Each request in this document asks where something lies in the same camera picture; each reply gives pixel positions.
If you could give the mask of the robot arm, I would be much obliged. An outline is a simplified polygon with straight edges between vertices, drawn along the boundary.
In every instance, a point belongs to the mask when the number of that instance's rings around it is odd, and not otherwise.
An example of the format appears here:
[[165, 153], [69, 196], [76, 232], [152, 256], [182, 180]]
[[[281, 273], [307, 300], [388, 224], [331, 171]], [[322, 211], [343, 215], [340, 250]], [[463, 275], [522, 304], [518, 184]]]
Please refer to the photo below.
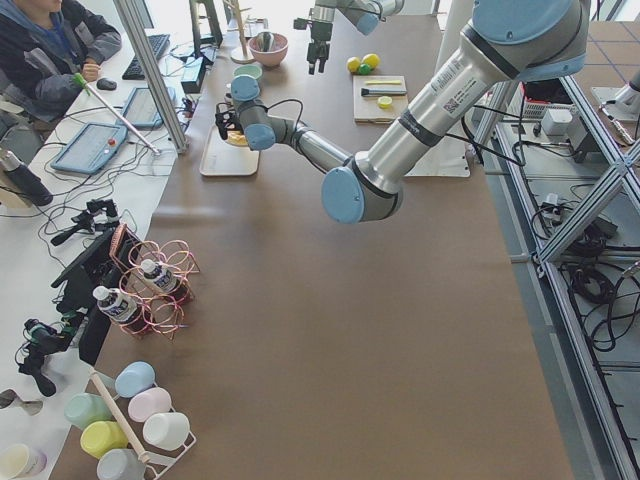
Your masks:
[[387, 17], [404, 8], [403, 0], [381, 1], [315, 1], [306, 18], [294, 21], [294, 28], [309, 30], [307, 48], [308, 73], [323, 73], [330, 57], [333, 24], [337, 13], [343, 15], [358, 32], [369, 35]]
[[326, 213], [345, 224], [383, 220], [402, 203], [403, 177], [495, 84], [571, 75], [585, 62], [587, 1], [476, 1], [459, 46], [367, 151], [349, 154], [303, 122], [272, 116], [258, 82], [231, 82], [236, 117], [253, 151], [286, 144], [325, 177]]

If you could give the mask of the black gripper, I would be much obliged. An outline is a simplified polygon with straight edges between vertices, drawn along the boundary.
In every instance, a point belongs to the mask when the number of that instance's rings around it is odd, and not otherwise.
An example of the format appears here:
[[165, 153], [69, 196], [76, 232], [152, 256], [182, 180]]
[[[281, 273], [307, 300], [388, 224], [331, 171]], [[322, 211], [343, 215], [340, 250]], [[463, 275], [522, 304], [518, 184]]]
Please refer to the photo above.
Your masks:
[[323, 21], [310, 22], [311, 42], [308, 45], [307, 61], [309, 75], [315, 74], [316, 62], [318, 72], [324, 73], [326, 60], [329, 58], [332, 24]]

